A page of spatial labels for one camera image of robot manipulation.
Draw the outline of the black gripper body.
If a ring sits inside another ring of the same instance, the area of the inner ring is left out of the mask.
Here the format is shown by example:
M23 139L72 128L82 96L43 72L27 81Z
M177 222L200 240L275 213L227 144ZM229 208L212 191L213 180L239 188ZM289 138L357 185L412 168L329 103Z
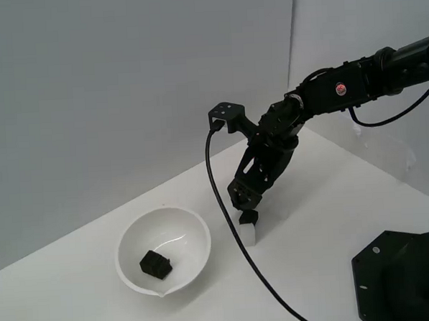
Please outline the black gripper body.
M260 117L248 145L291 146L302 123L304 104L298 94L285 94L283 101L273 103Z

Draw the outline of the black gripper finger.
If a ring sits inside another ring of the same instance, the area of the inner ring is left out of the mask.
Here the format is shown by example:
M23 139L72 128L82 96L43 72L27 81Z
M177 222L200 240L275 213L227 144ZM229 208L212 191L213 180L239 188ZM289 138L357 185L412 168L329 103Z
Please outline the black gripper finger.
M270 189L286 170L298 146L298 142L299 138L296 136L285 141L285 148L276 149L274 146L267 147L266 154L262 157L261 163L264 184L263 192Z
M232 205L239 211L254 210L262 195L272 186L269 181L270 149L264 144L248 146L230 182L228 193Z

